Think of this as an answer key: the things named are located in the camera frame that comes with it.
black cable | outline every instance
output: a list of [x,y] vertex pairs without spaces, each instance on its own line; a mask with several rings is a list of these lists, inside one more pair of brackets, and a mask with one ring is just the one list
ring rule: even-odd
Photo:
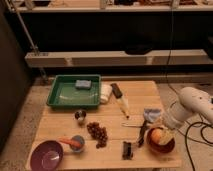
[[188,154],[188,156],[189,156],[189,160],[190,160],[190,163],[191,163],[191,166],[192,166],[192,170],[193,170],[193,171],[196,171],[196,169],[195,169],[195,166],[194,166],[194,162],[193,162],[193,160],[192,160],[192,156],[191,156],[190,151],[189,151],[187,139],[188,139],[188,133],[189,133],[190,128],[193,127],[193,126],[196,125],[196,124],[205,125],[205,126],[202,127],[201,130],[200,130],[201,137],[203,138],[203,140],[204,140],[206,143],[213,145],[213,142],[208,141],[208,140],[204,137],[204,135],[203,135],[203,130],[204,130],[204,129],[209,128],[209,127],[210,127],[210,128],[213,128],[210,124],[205,123],[205,122],[194,122],[194,123],[192,123],[191,125],[189,125],[189,127],[188,127],[187,130],[186,130],[186,133],[185,133],[185,136],[184,136],[184,137],[185,137],[186,151],[187,151],[187,154]]
[[[185,137],[185,134],[184,133],[182,133],[180,130],[177,130],[182,136],[184,136]],[[196,139],[194,139],[194,138],[192,138],[192,137],[189,137],[189,136],[187,136],[187,139],[188,140],[191,140],[191,141],[194,141],[194,142],[196,142],[196,143],[199,143],[199,144],[204,144],[204,145],[207,145],[207,146],[210,146],[210,147],[213,147],[213,145],[211,145],[211,144],[209,144],[209,143],[206,143],[206,142],[203,142],[203,141],[199,141],[199,140],[196,140]]]
[[165,66],[165,77],[166,77],[166,83],[169,86],[169,88],[178,96],[178,92],[171,86],[168,79],[168,66],[171,59],[173,40],[174,40],[174,12],[173,12],[173,8],[171,7],[171,32],[170,32],[170,45],[169,45],[170,47],[169,47],[169,56],[167,58],[166,66]]
[[[203,122],[203,117],[199,114],[199,117],[200,117],[200,122]],[[195,127],[195,128],[199,128],[199,127],[201,127],[202,126],[202,124],[200,124],[200,125],[198,125],[198,126],[196,126],[196,125],[194,125],[193,127]]]

red bowl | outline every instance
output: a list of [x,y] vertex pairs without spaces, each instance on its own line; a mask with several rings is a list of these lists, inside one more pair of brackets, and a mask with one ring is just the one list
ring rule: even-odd
[[175,147],[175,140],[174,138],[172,138],[167,144],[165,145],[159,145],[157,143],[155,143],[152,139],[151,139],[151,135],[152,135],[152,132],[155,130],[155,129],[162,129],[162,128],[152,128],[148,131],[147,133],[147,137],[146,137],[146,141],[147,141],[147,144],[148,144],[148,147],[154,151],[154,152],[157,152],[157,153],[169,153],[171,152],[174,147]]
[[63,158],[63,148],[57,141],[45,141],[33,151],[30,159],[32,171],[54,171]]

bowl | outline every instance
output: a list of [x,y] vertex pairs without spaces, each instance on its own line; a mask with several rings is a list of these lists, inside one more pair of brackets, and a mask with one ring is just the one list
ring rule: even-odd
[[81,148],[77,148],[73,145],[70,145],[70,148],[73,150],[74,153],[81,153],[84,150],[85,140],[80,135],[75,135],[71,138],[71,140],[78,141],[81,144]]
[[57,141],[45,141],[33,151],[30,159],[32,171],[54,171],[63,158],[63,148]]
[[155,153],[169,153],[171,152],[174,147],[175,147],[175,140],[174,138],[172,138],[167,144],[165,145],[159,145],[157,143],[155,143],[152,138],[151,138],[151,135],[152,135],[152,132],[155,130],[155,129],[163,129],[163,128],[152,128],[148,131],[147,133],[147,136],[146,136],[146,141],[147,141],[147,144],[148,144],[148,147],[151,151],[155,152]]

purple bowl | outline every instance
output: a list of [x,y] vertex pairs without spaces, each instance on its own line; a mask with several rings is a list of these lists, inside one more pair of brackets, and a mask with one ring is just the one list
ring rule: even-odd
[[30,159],[32,171],[54,171],[63,158],[63,148],[57,141],[45,141],[33,151]]

wall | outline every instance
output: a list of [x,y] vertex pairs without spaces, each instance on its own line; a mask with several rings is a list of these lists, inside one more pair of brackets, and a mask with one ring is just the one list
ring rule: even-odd
[[0,151],[30,87],[30,70],[5,16],[0,1]]

